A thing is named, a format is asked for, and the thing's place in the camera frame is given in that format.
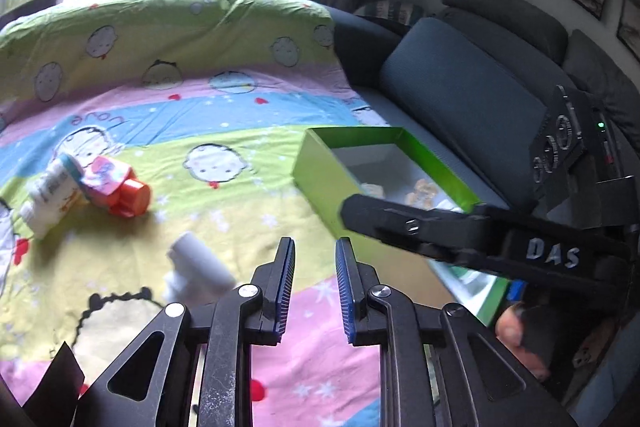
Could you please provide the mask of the person's right hand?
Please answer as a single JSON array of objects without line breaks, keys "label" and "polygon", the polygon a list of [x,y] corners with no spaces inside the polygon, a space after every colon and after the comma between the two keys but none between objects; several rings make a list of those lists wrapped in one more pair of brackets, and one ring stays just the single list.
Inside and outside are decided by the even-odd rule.
[{"label": "person's right hand", "polygon": [[495,335],[538,381],[545,381],[550,374],[547,365],[523,345],[524,324],[521,311],[519,303],[506,308],[496,322]]}]

